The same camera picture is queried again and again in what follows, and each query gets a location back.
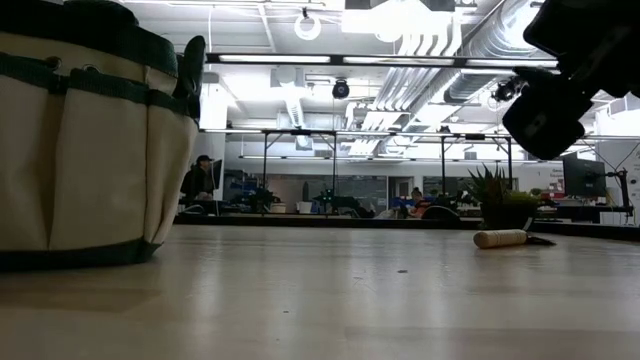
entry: wooden table surface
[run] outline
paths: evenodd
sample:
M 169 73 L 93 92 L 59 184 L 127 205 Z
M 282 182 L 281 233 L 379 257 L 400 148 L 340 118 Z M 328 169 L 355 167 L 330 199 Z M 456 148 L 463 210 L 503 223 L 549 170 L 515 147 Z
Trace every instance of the wooden table surface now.
M 175 226 L 147 264 L 0 274 L 0 358 L 640 359 L 640 247 Z

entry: computer monitor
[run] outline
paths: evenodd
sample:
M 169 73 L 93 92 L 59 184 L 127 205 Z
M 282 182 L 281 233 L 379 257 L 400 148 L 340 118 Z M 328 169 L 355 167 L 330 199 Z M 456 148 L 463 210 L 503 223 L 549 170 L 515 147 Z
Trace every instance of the computer monitor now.
M 562 159 L 564 194 L 572 196 L 607 196 L 604 163 L 576 158 Z
M 213 179 L 213 189 L 220 189 L 220 178 L 222 177 L 222 160 L 216 160 L 211 164 L 211 178 Z

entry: security camera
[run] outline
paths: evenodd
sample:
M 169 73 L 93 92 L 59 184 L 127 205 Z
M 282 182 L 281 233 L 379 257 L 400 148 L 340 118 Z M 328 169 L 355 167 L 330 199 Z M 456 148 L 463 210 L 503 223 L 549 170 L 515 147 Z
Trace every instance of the security camera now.
M 332 94 L 334 99 L 342 100 L 347 98 L 349 96 L 349 85 L 347 85 L 347 80 L 336 80 Z

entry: green trim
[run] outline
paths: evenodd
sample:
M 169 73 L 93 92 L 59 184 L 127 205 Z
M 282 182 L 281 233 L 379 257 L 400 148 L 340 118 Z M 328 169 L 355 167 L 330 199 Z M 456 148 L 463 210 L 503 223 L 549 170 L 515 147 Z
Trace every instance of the green trim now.
M 69 88 L 145 105 L 149 91 L 143 83 L 80 69 L 71 70 Z
M 136 239 L 77 250 L 0 251 L 0 271 L 68 269 L 139 264 L 148 261 L 161 244 Z
M 176 99 L 158 90 L 149 91 L 149 105 L 159 106 L 171 110 L 176 114 L 189 116 L 187 104 L 186 99 Z
M 5 3 L 0 5 L 0 31 L 88 47 L 178 77 L 173 44 L 138 26 L 101 18 L 87 7 L 72 11 L 45 1 Z
M 0 53 L 0 75 L 50 89 L 57 83 L 59 76 L 45 64 L 45 62 Z

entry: plant pot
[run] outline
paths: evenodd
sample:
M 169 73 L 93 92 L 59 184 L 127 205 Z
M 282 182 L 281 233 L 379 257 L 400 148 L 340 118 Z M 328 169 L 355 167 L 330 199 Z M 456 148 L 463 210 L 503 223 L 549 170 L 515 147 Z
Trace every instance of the plant pot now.
M 526 230 L 525 227 L 528 227 L 529 219 L 535 218 L 538 207 L 530 204 L 482 204 L 480 209 L 487 229 Z

